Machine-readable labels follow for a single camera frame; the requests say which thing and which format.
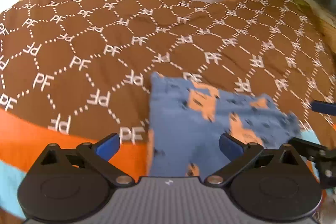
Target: blue towel with orange pattern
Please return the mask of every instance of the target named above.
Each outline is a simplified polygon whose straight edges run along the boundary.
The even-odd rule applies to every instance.
[[[204,180],[230,162],[219,148],[223,133],[268,149],[300,137],[296,116],[282,113],[268,95],[234,94],[158,73],[151,82],[150,176],[182,177],[195,170]]]

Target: black object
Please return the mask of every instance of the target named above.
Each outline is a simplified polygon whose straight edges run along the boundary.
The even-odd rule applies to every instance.
[[[323,177],[325,168],[336,174],[335,151],[297,138],[278,150],[222,138],[244,153],[203,183],[197,177],[135,183],[107,162],[119,148],[117,134],[75,149],[49,144],[18,189],[26,223],[314,223],[321,188],[336,185],[335,176]],[[299,154],[316,163],[321,185]]]
[[[323,101],[313,100],[311,103],[311,110],[314,112],[320,112],[323,114],[329,114],[332,116],[336,116],[336,104],[335,103],[327,103]]]

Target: orange pattern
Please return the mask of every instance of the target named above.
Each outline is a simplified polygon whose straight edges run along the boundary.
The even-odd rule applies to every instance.
[[[0,160],[28,172],[32,164],[49,143],[58,143],[62,149],[75,148],[83,142],[96,140],[63,135],[26,122],[0,110]],[[147,146],[124,143],[110,163],[135,180],[146,174]]]

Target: metal screw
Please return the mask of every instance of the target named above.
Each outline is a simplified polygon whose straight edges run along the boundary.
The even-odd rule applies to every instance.
[[[224,180],[220,176],[209,176],[207,181],[211,184],[221,184]]]
[[[133,179],[130,176],[119,176],[116,179],[116,182],[119,184],[129,184],[133,181]]]
[[[326,170],[324,174],[328,177],[331,178],[333,176],[333,173],[330,170]]]

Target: white dotted line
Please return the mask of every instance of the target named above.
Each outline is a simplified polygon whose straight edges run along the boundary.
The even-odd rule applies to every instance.
[[[3,74],[1,74],[1,84],[2,84],[2,88],[5,89],[6,85],[5,85],[5,80],[3,79]]]
[[[94,87],[95,86],[95,83],[92,82],[92,79],[90,77],[90,75],[88,73],[85,74],[86,78],[88,79],[88,81],[91,83],[91,86]]]
[[[120,48],[127,48],[127,47],[130,47],[130,46],[131,46],[130,44],[125,44],[125,45],[120,46]]]
[[[119,61],[120,63],[122,63],[125,67],[128,67],[128,65],[127,65],[123,60],[121,60],[120,58],[118,58],[118,61]]]
[[[136,2],[137,2],[141,7],[143,7],[142,4],[141,4],[139,1],[136,0]]]
[[[88,110],[89,109],[89,107],[87,106],[87,105],[85,105],[84,106],[84,109],[82,108],[82,107],[79,107],[79,109],[77,110],[77,109],[75,109],[74,111],[73,111],[73,113],[77,116],[78,115],[78,111],[80,112],[80,113],[82,113],[84,110]]]
[[[18,93],[16,97],[19,99],[20,97],[25,96],[25,94],[29,94],[29,90],[26,90],[26,92],[23,91],[21,93]]]
[[[90,58],[91,58],[91,59],[93,59],[93,57],[95,57],[95,58],[100,58],[100,57],[101,57],[101,55],[100,55],[100,54],[94,54],[94,55],[90,55]]]
[[[115,86],[117,87],[117,89],[120,89],[120,88],[121,88],[121,86],[120,86],[119,84],[116,84]],[[115,87],[112,87],[111,89],[112,89],[113,92],[116,91],[116,88],[115,88]]]
[[[153,53],[156,53],[156,51],[154,51],[153,49],[151,49],[150,47],[146,46],[146,49],[150,50]]]
[[[207,68],[208,68],[208,66],[204,64],[204,65],[201,65],[201,66],[197,69],[197,71],[198,71],[199,73],[202,73],[202,72],[205,71]]]
[[[56,42],[56,39],[54,38],[53,40],[51,40],[51,39],[49,40],[49,42],[52,42],[52,41]]]
[[[39,70],[39,69],[40,69],[40,66],[39,66],[39,63],[37,62],[36,57],[34,58],[34,61],[35,61],[36,69]]]
[[[50,105],[52,106],[52,108],[55,109],[55,108],[56,108],[56,105],[54,104],[54,101],[53,101],[53,99],[51,98],[51,96],[50,96],[49,93],[47,94],[47,98],[48,98],[49,103],[50,103]]]
[[[17,57],[18,55],[21,55],[21,54],[22,54],[22,52],[19,52],[18,54],[15,54],[15,55],[12,55],[11,59],[13,59],[14,57]]]
[[[107,42],[106,37],[104,37],[104,35],[101,33],[100,36],[104,39],[105,42]]]
[[[74,47],[73,47],[72,43],[70,43],[69,45],[70,45],[70,47],[71,47],[71,50],[73,51],[73,53],[76,53],[76,51],[75,51],[75,49],[74,49]]]
[[[112,110],[108,109],[108,113],[112,116],[113,119],[117,122],[117,124],[120,124],[120,119],[117,118],[116,114],[112,112]]]
[[[173,65],[175,68],[178,68],[179,70],[182,70],[182,67],[180,67],[179,65],[176,65],[175,63],[173,62],[170,62],[171,65]]]
[[[57,71],[54,71],[54,75],[62,74],[63,71],[67,71],[67,68],[64,67],[63,70],[62,70],[62,69],[59,69],[58,72],[57,72]]]
[[[126,27],[132,34],[134,34],[134,32],[130,29],[130,28],[128,28],[128,27]]]
[[[154,17],[151,17],[151,20],[154,22],[154,24],[157,26],[157,22],[155,21]]]
[[[151,94],[151,92],[150,92],[148,89],[146,89],[146,87],[144,87],[144,86],[142,86],[142,90],[144,90],[144,91],[147,92],[148,94]]]
[[[143,71],[144,71],[144,72],[151,71],[151,70],[152,70],[151,67],[144,68]]]
[[[201,47],[197,46],[196,44],[193,44],[193,46],[196,47],[197,49],[201,50],[202,52],[204,52],[204,50]]]

